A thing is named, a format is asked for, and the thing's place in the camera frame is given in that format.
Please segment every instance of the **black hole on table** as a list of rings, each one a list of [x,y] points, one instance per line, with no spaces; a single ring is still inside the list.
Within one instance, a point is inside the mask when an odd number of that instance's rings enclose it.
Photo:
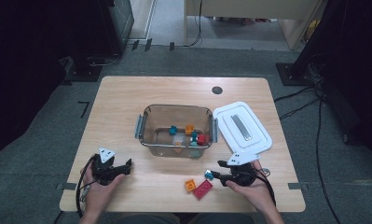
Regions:
[[[213,87],[212,92],[214,94],[221,94],[223,92],[223,89],[221,89],[221,87]]]

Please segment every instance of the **person's right hand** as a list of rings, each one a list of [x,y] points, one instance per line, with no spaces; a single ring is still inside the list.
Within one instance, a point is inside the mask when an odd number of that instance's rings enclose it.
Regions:
[[[254,161],[252,165],[256,170],[262,170],[259,161]],[[265,178],[260,172],[257,172],[257,175]],[[257,211],[264,215],[268,223],[284,223],[270,197],[267,185],[262,180],[256,179],[255,182],[248,187],[239,186],[237,183],[230,180],[228,180],[226,184],[233,191],[243,195]]]

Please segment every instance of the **hand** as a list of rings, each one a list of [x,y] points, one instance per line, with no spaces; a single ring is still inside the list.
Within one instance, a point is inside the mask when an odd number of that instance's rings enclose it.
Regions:
[[[124,177],[124,175],[116,176],[107,186],[103,186],[97,182],[90,185],[90,190],[86,195],[86,209],[84,216],[80,219],[80,223],[96,223],[98,221],[99,216],[110,203],[116,187],[121,183]],[[87,168],[83,181],[85,185],[93,181],[91,163]]]
[[[259,161],[252,163],[256,170],[261,170],[261,164]],[[262,178],[266,178],[263,174],[257,172],[257,175]],[[267,185],[260,179],[256,179],[255,182],[248,187],[242,187],[228,180],[226,182],[233,191],[243,195],[247,201],[259,212],[261,212],[268,223],[284,223],[282,217],[273,203]]]

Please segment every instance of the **wrist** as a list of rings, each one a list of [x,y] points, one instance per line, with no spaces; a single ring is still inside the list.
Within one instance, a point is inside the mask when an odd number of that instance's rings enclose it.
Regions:
[[[284,221],[282,219],[281,214],[279,213],[276,206],[272,206],[271,208],[264,209],[263,211],[260,211],[265,220],[268,224],[283,224]]]
[[[80,219],[79,224],[95,224],[98,223],[100,213],[86,211],[83,217]]]

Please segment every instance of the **black stand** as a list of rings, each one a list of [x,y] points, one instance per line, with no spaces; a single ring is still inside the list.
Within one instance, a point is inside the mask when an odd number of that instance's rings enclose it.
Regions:
[[[313,86],[313,82],[308,79],[310,73],[308,70],[303,75],[293,73],[294,63],[276,63],[276,69],[281,76],[284,86]]]
[[[83,66],[78,69],[72,60],[72,58],[67,57],[63,59],[65,62],[62,63],[62,67],[66,71],[66,77],[64,78],[63,85],[71,85],[73,81],[75,82],[97,82],[99,75],[102,71],[101,65],[96,66]],[[97,62],[98,64],[104,63],[104,60]]]

